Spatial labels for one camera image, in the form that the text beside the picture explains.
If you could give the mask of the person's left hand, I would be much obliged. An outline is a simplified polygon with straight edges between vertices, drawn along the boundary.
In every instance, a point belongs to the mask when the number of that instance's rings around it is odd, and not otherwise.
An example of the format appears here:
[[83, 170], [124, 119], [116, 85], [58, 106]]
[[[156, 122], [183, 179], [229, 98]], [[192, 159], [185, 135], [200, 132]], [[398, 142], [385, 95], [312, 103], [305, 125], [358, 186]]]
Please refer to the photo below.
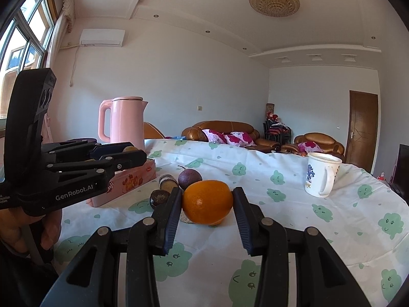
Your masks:
[[47, 215], [33, 217], [27, 215], [22, 208], [1, 210], [1, 241], [12, 251], [25, 254], [32, 241], [30, 225], [40, 223], [40, 245], [48, 250], [54, 246], [62, 230], [62, 210]]

